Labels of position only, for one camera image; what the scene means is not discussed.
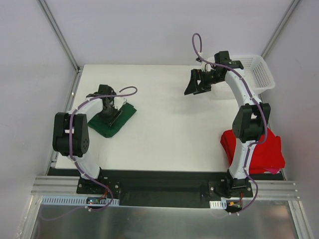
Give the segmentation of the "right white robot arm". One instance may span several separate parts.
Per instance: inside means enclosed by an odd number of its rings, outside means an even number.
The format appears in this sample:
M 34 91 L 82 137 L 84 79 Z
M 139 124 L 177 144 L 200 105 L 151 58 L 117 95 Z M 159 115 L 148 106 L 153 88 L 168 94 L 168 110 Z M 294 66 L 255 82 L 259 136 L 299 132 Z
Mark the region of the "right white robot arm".
M 202 65 L 210 65 L 211 70 L 192 69 L 184 94 L 206 93 L 211 91 L 212 85 L 225 82 L 239 107 L 232 124 L 232 132 L 236 138 L 234 157 L 226 179 L 219 186 L 228 196 L 234 197 L 248 186 L 252 154 L 256 145 L 267 139 L 271 108 L 254 93 L 244 78 L 244 66 L 238 60 L 231 60 L 228 51 L 216 53 L 215 62 L 205 60 L 201 53 L 196 55 L 197 61 Z

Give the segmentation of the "white plastic basket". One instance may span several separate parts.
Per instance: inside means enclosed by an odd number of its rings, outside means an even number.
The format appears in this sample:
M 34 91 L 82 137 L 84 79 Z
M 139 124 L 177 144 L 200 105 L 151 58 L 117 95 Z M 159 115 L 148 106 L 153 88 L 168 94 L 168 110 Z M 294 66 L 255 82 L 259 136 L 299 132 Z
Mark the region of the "white plastic basket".
M 274 78 L 265 60 L 255 54 L 230 55 L 231 60 L 239 60 L 244 67 L 244 79 L 255 94 L 259 95 L 275 87 Z M 231 88 L 222 82 L 211 86 L 211 98 L 214 100 L 234 100 Z

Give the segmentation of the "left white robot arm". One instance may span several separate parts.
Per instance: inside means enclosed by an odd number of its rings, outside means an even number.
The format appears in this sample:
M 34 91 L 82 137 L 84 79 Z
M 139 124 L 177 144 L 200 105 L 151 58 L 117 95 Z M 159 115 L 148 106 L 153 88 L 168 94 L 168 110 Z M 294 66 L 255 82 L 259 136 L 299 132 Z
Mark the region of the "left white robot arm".
M 100 85 L 98 91 L 88 94 L 85 101 L 68 112 L 58 112 L 54 118 L 54 151 L 69 158 L 81 177 L 90 179 L 88 188 L 99 194 L 106 182 L 99 177 L 100 167 L 90 155 L 89 124 L 99 133 L 114 128 L 120 120 L 127 99 L 120 97 L 108 85 Z

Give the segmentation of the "green t shirt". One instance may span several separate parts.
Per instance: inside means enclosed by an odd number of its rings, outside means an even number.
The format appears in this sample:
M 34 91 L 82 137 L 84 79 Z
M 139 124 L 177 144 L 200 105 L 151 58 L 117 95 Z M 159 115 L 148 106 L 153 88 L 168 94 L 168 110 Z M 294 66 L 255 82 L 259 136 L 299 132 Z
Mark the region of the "green t shirt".
M 88 122 L 88 127 L 104 138 L 112 138 L 136 112 L 137 109 L 133 105 L 126 103 L 110 122 L 107 122 L 106 119 L 97 114 Z

